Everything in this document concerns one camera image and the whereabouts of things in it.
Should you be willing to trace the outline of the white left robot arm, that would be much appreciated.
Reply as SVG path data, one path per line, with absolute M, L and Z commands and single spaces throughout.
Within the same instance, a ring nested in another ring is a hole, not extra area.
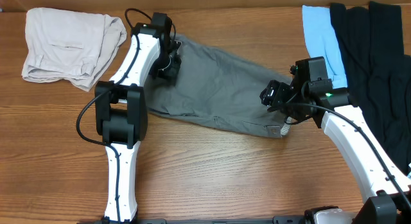
M 165 13 L 132 27 L 130 49 L 109 81 L 96 84 L 96 129 L 109 163 L 109 193 L 102 223 L 135 223 L 137 153 L 148 127 L 148 77 L 175 82 L 181 59 L 175 26 Z

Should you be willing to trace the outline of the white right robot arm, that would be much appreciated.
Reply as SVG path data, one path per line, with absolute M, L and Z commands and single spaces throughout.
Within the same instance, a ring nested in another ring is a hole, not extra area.
M 314 120 L 343 156 L 360 189 L 359 212 L 337 206 L 308 209 L 302 216 L 276 216 L 274 223 L 410 223 L 410 179 L 391 161 L 373 136 L 347 88 L 334 88 L 325 59 L 299 60 L 291 83 L 271 80 L 260 99 L 268 112 L 279 111 L 295 125 Z

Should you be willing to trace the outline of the grey shorts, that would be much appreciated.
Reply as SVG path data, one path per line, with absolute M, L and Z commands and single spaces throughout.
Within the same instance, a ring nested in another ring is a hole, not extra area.
M 259 97 L 270 80 L 290 78 L 183 35 L 175 83 L 148 78 L 144 93 L 151 113 L 202 126 L 260 137 L 282 138 L 290 130 L 285 116 L 268 112 Z

